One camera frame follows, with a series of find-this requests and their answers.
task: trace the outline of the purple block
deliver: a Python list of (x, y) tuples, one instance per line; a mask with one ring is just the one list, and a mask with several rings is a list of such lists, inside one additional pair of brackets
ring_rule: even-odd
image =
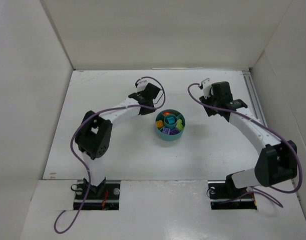
[(179, 134), (179, 130), (177, 128), (173, 128), (169, 133), (169, 135), (176, 135), (176, 134)]
[(169, 135), (170, 132), (171, 132), (171, 129), (169, 129), (167, 127), (163, 128), (162, 133)]

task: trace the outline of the colorful block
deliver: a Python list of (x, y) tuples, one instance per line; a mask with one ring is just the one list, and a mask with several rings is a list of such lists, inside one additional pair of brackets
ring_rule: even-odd
[(177, 128), (173, 128), (170, 132), (169, 132), (170, 135), (176, 135), (176, 134), (179, 134), (179, 130)]
[(174, 124), (175, 123), (175, 118), (172, 116), (166, 119), (168, 121), (168, 124)]
[(161, 129), (162, 127), (164, 127), (164, 122), (162, 120), (157, 121), (156, 126), (157, 126), (158, 129)]
[(169, 129), (167, 127), (163, 128), (163, 130), (162, 130), (162, 133), (167, 134), (167, 135), (169, 135), (170, 132), (171, 132), (171, 129)]
[(178, 123), (176, 124), (176, 127), (177, 127), (177, 129), (180, 130), (180, 131), (183, 131), (183, 129), (184, 129), (184, 126), (183, 126), (180, 122), (178, 122)]

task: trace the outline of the cable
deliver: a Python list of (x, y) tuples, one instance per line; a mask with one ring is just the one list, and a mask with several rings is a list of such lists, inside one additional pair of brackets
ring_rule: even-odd
[(102, 201), (102, 210), (105, 209), (105, 204), (106, 204), (107, 198), (108, 198), (108, 190), (106, 190), (106, 192), (105, 192), (105, 197), (104, 197), (104, 199), (103, 199), (103, 201)]
[(196, 98), (193, 96), (193, 94), (191, 93), (190, 88), (191, 88), (192, 86), (200, 86), (200, 84), (199, 84), (199, 83), (194, 83), (194, 84), (192, 83), (192, 84), (191, 84), (190, 86), (188, 86), (188, 88), (187, 88), (187, 91), (188, 91), (188, 94), (190, 95), (190, 97), (191, 97), (195, 102), (197, 102), (198, 104), (200, 104), (200, 105), (202, 105), (202, 106), (204, 106), (204, 107), (207, 107), (207, 108), (209, 108), (209, 109), (213, 109), (213, 110), (217, 110), (217, 111), (221, 111), (221, 112), (223, 111), (223, 112), (227, 112), (227, 113), (230, 112), (231, 114), (232, 114), (232, 113), (233, 113), (233, 114), (237, 114), (237, 115), (239, 115), (239, 116), (241, 116), (241, 117), (243, 117), (243, 118), (245, 118), (245, 119), (251, 121), (252, 123), (258, 125), (259, 127), (263, 128), (263, 129), (265, 129), (265, 130), (267, 130), (268, 132), (274, 134), (275, 136), (277, 136), (277, 137), (281, 140), (281, 142), (284, 143), (284, 144), (290, 149), (292, 155), (294, 156), (294, 158), (295, 158), (295, 160), (296, 160), (296, 164), (297, 164), (297, 167), (298, 167), (298, 184), (297, 184), (297, 186), (296, 186), (293, 190), (291, 190), (291, 191), (285, 191), (285, 190), (277, 189), (277, 188), (275, 188), (275, 187), (273, 187), (273, 186), (270, 186), (270, 188), (272, 188), (272, 189), (274, 189), (274, 190), (276, 190), (276, 191), (278, 191), (278, 192), (285, 193), (285, 194), (287, 194), (287, 193), (288, 193), (288, 194), (290, 194), (290, 193), (293, 194), (293, 193), (297, 192), (297, 191), (300, 189), (300, 187), (301, 187), (301, 185), (302, 185), (302, 180), (303, 180), (302, 166), (301, 166), (301, 163), (300, 163), (300, 161), (299, 161), (299, 159), (298, 159), (298, 156), (297, 156), (295, 150), (292, 148), (292, 146), (287, 142), (287, 140), (286, 140), (285, 138), (283, 138), (280, 134), (278, 134), (278, 133), (275, 132), (274, 130), (272, 130), (272, 129), (266, 127), (266, 126), (264, 126), (263, 124), (260, 124), (259, 122), (253, 120), (253, 119), (250, 118), (249, 116), (244, 115), (244, 114), (242, 114), (242, 113), (240, 113), (240, 112), (232, 111), (232, 110), (225, 109), (225, 108), (222, 109), (222, 108), (219, 108), (219, 107), (210, 106), (210, 105), (201, 103), (201, 102), (200, 102), (198, 99), (196, 99)]
[(72, 190), (73, 192), (76, 192), (76, 193), (80, 193), (80, 192), (82, 192), (82, 190), (77, 190), (77, 189), (78, 189), (77, 184), (73, 184), (73, 185), (71, 185), (71, 190)]
[(208, 195), (208, 194), (209, 194), (209, 190), (210, 190), (210, 188), (206, 191), (206, 195), (207, 195), (209, 198), (211, 198), (211, 196)]
[(220, 204), (227, 204), (227, 203), (231, 203), (231, 202), (233, 202), (233, 201), (235, 201), (235, 200), (237, 200), (237, 199), (241, 199), (242, 197), (244, 197), (244, 196), (246, 196), (246, 195), (248, 195), (248, 194), (260, 194), (260, 195), (262, 195), (263, 197), (265, 197), (265, 198), (267, 198), (268, 200), (270, 200), (272, 203), (274, 203), (274, 204), (276, 204), (277, 206), (279, 206), (279, 207), (281, 207), (281, 208), (284, 208), (284, 206), (283, 206), (283, 204), (281, 204), (281, 202), (279, 201), (279, 200), (277, 200), (276, 198), (274, 198), (272, 195), (270, 195), (270, 194), (268, 194), (268, 193), (266, 193), (266, 192), (264, 192), (264, 191), (262, 191), (262, 190), (259, 190), (259, 189), (257, 189), (257, 188), (253, 188), (253, 189), (255, 189), (256, 191), (247, 191), (246, 193), (243, 193), (241, 196), (238, 196), (238, 197), (236, 197), (236, 198), (233, 198), (233, 199), (229, 199), (229, 200), (227, 200), (227, 201), (217, 201), (216, 203), (220, 203)]
[(164, 96), (164, 94), (162, 94), (160, 97), (159, 97), (159, 99), (158, 99), (158, 101), (157, 102), (153, 102), (153, 104), (155, 105), (155, 104), (158, 104), (158, 102), (161, 100), (161, 98)]
[(101, 110), (101, 111), (98, 111), (98, 112), (96, 112), (96, 113), (94, 113), (93, 115), (91, 115), (90, 117), (88, 117), (86, 120), (84, 120), (83, 122), (82, 122), (82, 124), (77, 128), (77, 130), (74, 132), (74, 134), (73, 134), (73, 136), (72, 136), (72, 139), (71, 139), (71, 141), (70, 141), (70, 148), (71, 148), (71, 151), (72, 151), (72, 153), (73, 153), (73, 155), (84, 165), (84, 167), (85, 167), (85, 169), (86, 169), (86, 171), (87, 171), (87, 175), (88, 175), (88, 186), (87, 186), (87, 190), (86, 190), (86, 193), (85, 193), (85, 196), (84, 196), (84, 198), (83, 198), (83, 201), (82, 201), (82, 203), (81, 203), (81, 205), (79, 206), (79, 208), (78, 208), (78, 210), (77, 210), (77, 213), (76, 213), (76, 215), (75, 215), (75, 217), (73, 218), (73, 220), (72, 220), (72, 222), (71, 222), (71, 224), (65, 229), (65, 230), (63, 230), (63, 231), (58, 231), (57, 230), (57, 227), (56, 227), (56, 225), (57, 225), (57, 221), (59, 220), (59, 218), (61, 217), (61, 215), (64, 213), (64, 212), (66, 212), (66, 210), (64, 210), (64, 211), (62, 211), (59, 215), (58, 215), (58, 217), (56, 218), (56, 220), (55, 220), (55, 223), (54, 223), (54, 230), (55, 230), (55, 232), (57, 233), (57, 234), (64, 234), (65, 232), (67, 232), (71, 227), (72, 227), (72, 225), (74, 224), (74, 222), (76, 221), (76, 218), (78, 217), (78, 215), (79, 215), (79, 213), (80, 213), (80, 211), (81, 211), (81, 209), (83, 208), (83, 205), (84, 205), (84, 203), (85, 203), (85, 201), (86, 201), (86, 198), (87, 198), (87, 195), (88, 195), (88, 193), (89, 193), (89, 190), (90, 190), (90, 187), (91, 187), (91, 172), (90, 172), (90, 169), (89, 169), (89, 167), (87, 166), (87, 164), (77, 155), (77, 153), (75, 152), (75, 150), (74, 150), (74, 140), (75, 140), (75, 138), (76, 138), (76, 135), (78, 134), (78, 132), (82, 129), (82, 127), (86, 124), (86, 123), (88, 123), (90, 120), (92, 120), (94, 117), (96, 117), (96, 116), (98, 116), (98, 115), (100, 115), (100, 114), (102, 114), (102, 113), (106, 113), (106, 112), (109, 112), (109, 111), (115, 111), (115, 110), (121, 110), (121, 109), (127, 109), (127, 108), (138, 108), (138, 107), (141, 107), (141, 108), (146, 108), (146, 109), (151, 109), (151, 110), (157, 110), (157, 109), (160, 109), (161, 107), (163, 107), (164, 106), (164, 104), (165, 104), (165, 101), (166, 101), (166, 95), (165, 95), (165, 89), (164, 89), (164, 87), (163, 87), (163, 85), (157, 80), (157, 79), (155, 79), (155, 78), (153, 78), (153, 77), (151, 77), (151, 76), (144, 76), (144, 77), (141, 77), (140, 79), (138, 79), (137, 81), (136, 81), (136, 83), (138, 82), (138, 81), (140, 81), (140, 80), (142, 80), (142, 79), (151, 79), (151, 80), (154, 80), (155, 82), (157, 82), (160, 86), (161, 86), (161, 88), (162, 88), (162, 91), (163, 91), (163, 95), (164, 95), (164, 99), (163, 99), (163, 103), (159, 106), (159, 107), (148, 107), (148, 106), (145, 106), (145, 105), (140, 105), (140, 104), (133, 104), (133, 105), (129, 105), (129, 106), (121, 106), (121, 107), (113, 107), (113, 108), (108, 108), (108, 109), (105, 109), (105, 110)]
[(252, 197), (252, 199), (255, 201), (255, 197), (254, 197), (254, 194), (252, 194), (252, 193), (249, 193), (249, 195)]

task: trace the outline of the round container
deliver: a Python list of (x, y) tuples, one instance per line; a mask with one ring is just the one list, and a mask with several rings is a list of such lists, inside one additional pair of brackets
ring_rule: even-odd
[(157, 135), (165, 141), (179, 139), (185, 128), (184, 116), (176, 110), (167, 109), (161, 111), (155, 120)]

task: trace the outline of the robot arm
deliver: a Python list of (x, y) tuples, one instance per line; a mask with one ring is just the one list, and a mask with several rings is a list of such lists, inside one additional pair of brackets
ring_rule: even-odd
[[(228, 82), (211, 82), (209, 78), (202, 81), (204, 95), (199, 100), (209, 106), (237, 111), (252, 120), (259, 121), (240, 99), (233, 100)], [(238, 189), (262, 185), (271, 185), (292, 179), (297, 175), (296, 160), (290, 150), (270, 132), (262, 129), (250, 120), (237, 114), (206, 108), (208, 116), (219, 114), (229, 123), (237, 127), (252, 143), (259, 154), (255, 168), (230, 174), (226, 177), (225, 189), (233, 193)], [(288, 141), (296, 151), (296, 145)]]
[[(151, 83), (147, 83), (146, 80), (139, 81), (136, 84), (136, 89), (136, 93), (130, 94), (115, 108), (135, 104), (154, 107), (153, 100), (156, 99), (161, 89)], [(75, 142), (78, 145), (78, 149), (87, 154), (91, 160), (100, 158), (109, 147), (111, 132), (114, 127), (133, 116), (146, 115), (153, 112), (155, 112), (154, 109), (130, 107), (97, 116), (85, 124), (76, 135)], [(83, 121), (93, 114), (93, 111), (87, 112)]]

